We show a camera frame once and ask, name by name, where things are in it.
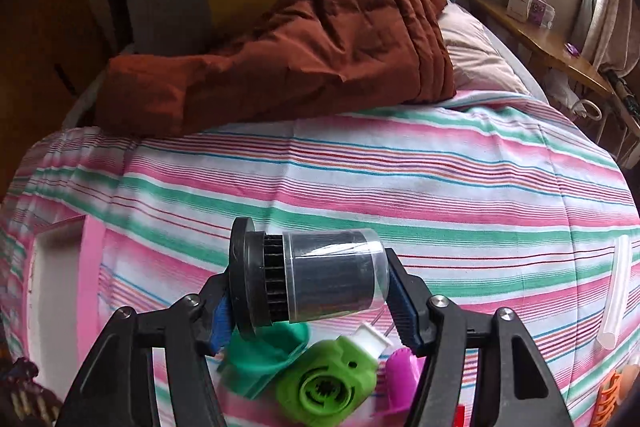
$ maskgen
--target green plastic cup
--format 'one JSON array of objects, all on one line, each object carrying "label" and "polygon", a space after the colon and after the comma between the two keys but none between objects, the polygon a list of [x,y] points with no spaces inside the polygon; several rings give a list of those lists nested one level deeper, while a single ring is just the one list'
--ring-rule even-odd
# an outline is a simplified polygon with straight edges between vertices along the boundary
[{"label": "green plastic cup", "polygon": [[278,322],[257,328],[255,334],[248,341],[234,330],[220,366],[222,384],[250,400],[302,354],[309,342],[309,327],[306,323]]}]

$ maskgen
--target metal screw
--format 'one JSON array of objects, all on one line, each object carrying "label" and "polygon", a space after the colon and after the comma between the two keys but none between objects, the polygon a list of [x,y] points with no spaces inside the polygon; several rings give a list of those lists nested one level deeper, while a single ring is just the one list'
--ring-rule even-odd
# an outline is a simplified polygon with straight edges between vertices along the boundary
[{"label": "metal screw", "polygon": [[190,293],[182,298],[189,306],[196,307],[200,304],[200,296],[196,293]]},{"label": "metal screw", "polygon": [[133,308],[130,306],[123,306],[122,308],[118,308],[116,310],[116,315],[119,319],[128,319],[133,313]]},{"label": "metal screw", "polygon": [[516,314],[511,308],[500,308],[498,310],[498,317],[504,321],[512,321],[516,317]]},{"label": "metal screw", "polygon": [[429,299],[431,304],[436,306],[436,308],[446,308],[449,306],[449,299],[447,299],[444,295],[434,295]]}]

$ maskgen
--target folded comforter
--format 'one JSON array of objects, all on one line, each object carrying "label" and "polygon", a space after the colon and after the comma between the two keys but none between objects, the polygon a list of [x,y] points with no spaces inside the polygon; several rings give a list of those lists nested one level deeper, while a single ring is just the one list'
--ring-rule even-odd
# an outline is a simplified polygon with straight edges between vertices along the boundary
[{"label": "folded comforter", "polygon": [[97,124],[181,136],[239,121],[311,118],[455,94],[438,28],[446,0],[280,0],[207,55],[113,58]]}]

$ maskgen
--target green plastic part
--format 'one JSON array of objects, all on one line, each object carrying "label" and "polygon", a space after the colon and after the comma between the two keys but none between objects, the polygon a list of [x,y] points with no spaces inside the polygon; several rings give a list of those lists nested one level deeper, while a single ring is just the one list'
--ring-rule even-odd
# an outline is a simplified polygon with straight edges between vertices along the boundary
[{"label": "green plastic part", "polygon": [[378,361],[347,337],[309,347],[280,377],[276,398],[287,416],[309,427],[333,427],[376,387]]},{"label": "green plastic part", "polygon": [[246,341],[235,330],[219,369],[226,388],[251,400],[304,351],[309,327],[279,322],[257,328],[255,334],[255,339]]}]

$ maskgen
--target purple object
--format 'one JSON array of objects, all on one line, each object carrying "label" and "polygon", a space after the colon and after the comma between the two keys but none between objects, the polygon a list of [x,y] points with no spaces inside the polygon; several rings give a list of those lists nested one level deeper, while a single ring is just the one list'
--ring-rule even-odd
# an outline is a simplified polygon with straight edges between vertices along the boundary
[{"label": "purple object", "polygon": [[424,360],[417,358],[408,347],[401,347],[391,354],[385,365],[388,408],[381,414],[402,412],[411,407]]},{"label": "purple object", "polygon": [[564,44],[564,48],[569,52],[570,55],[573,55],[574,57],[580,56],[578,48],[576,48],[573,44],[569,44],[568,42],[566,42]]},{"label": "purple object", "polygon": [[533,25],[540,27],[542,19],[545,16],[545,11],[545,0],[531,0],[531,4],[529,6],[529,18],[527,20]]}]

